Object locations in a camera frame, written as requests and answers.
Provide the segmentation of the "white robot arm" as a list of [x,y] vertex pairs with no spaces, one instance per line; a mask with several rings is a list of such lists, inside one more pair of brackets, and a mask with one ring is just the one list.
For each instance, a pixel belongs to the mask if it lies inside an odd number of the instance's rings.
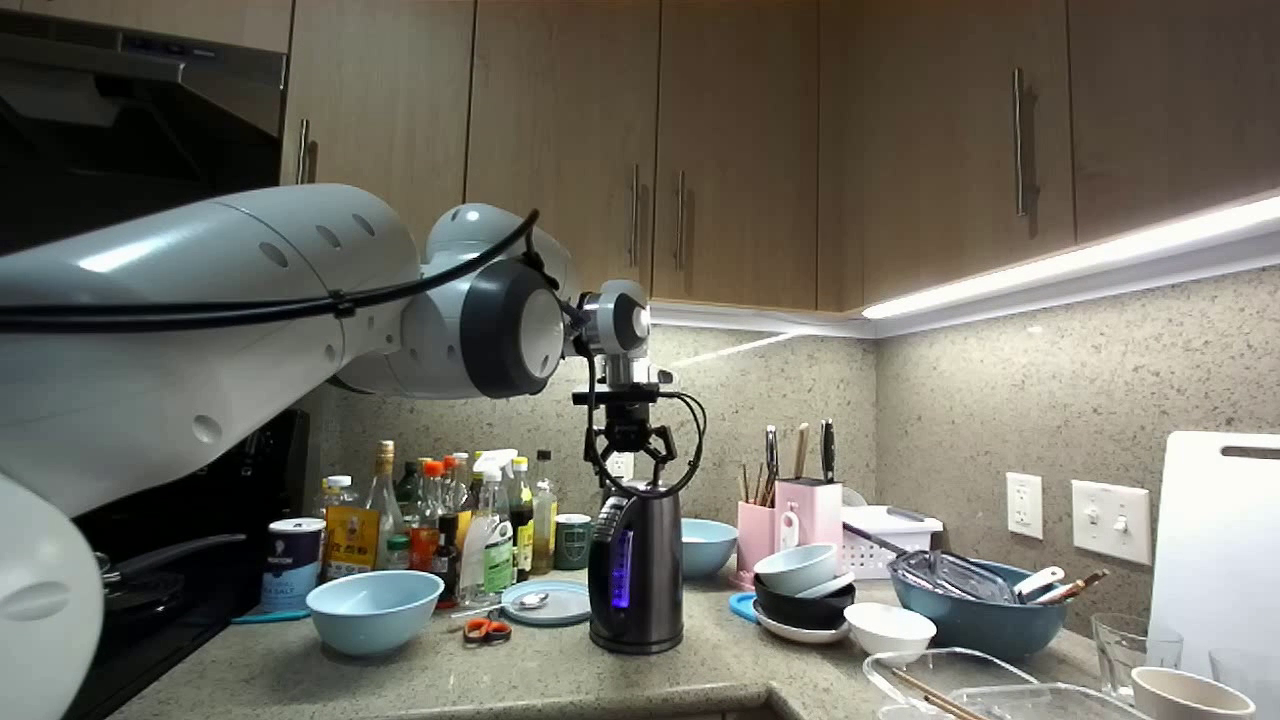
[[170,484],[313,387],[536,394],[578,357],[587,452],[647,444],[647,298],[493,204],[416,230],[353,185],[279,185],[0,254],[0,712],[60,720],[98,633],[76,520]]

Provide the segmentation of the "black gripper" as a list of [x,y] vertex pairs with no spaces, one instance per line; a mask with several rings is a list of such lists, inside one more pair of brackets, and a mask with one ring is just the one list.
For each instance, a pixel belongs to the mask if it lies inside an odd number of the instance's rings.
[[587,408],[584,456],[607,458],[617,452],[643,452],[647,458],[671,458],[671,433],[647,422],[647,408],[659,401],[656,383],[584,387],[575,402]]

